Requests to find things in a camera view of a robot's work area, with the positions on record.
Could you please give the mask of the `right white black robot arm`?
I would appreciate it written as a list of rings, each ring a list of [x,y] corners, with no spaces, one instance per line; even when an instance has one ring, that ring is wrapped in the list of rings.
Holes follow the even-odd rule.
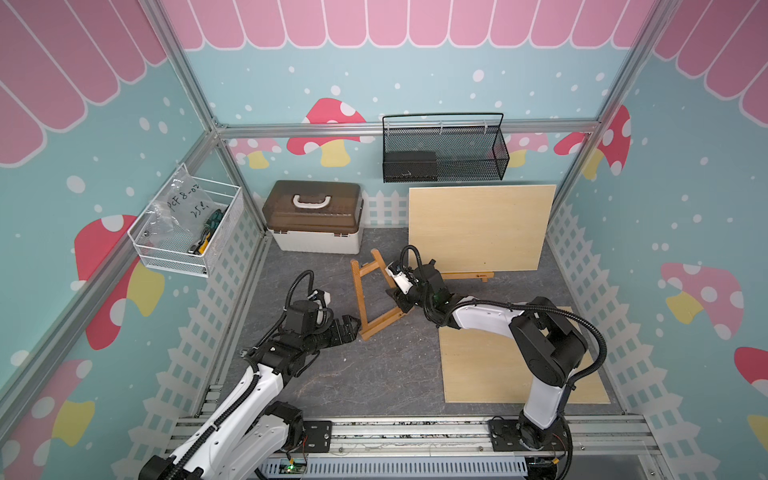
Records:
[[[542,450],[557,428],[567,426],[565,406],[576,383],[597,372],[607,358],[597,327],[542,296],[514,304],[453,293],[434,262],[411,268],[393,261],[386,273],[395,284],[387,294],[404,310],[420,307],[439,328],[479,330],[514,340],[533,375],[515,425],[523,447]]]

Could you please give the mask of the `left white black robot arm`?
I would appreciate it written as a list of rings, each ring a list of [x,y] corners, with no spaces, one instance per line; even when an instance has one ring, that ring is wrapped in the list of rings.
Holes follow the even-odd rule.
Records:
[[[245,354],[237,386],[202,427],[169,456],[152,456],[142,479],[246,479],[275,452],[304,445],[300,409],[278,399],[322,350],[352,343],[361,328],[350,315],[336,317],[314,273],[301,272],[286,294],[281,315]]]

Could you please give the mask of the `plywood board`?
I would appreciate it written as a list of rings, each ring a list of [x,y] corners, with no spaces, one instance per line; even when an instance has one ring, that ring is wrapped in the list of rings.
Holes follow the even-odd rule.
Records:
[[[438,329],[446,402],[526,402],[534,376],[509,329],[518,314],[482,305],[468,328]]]
[[[408,242],[443,273],[539,267],[554,185],[409,190]]]

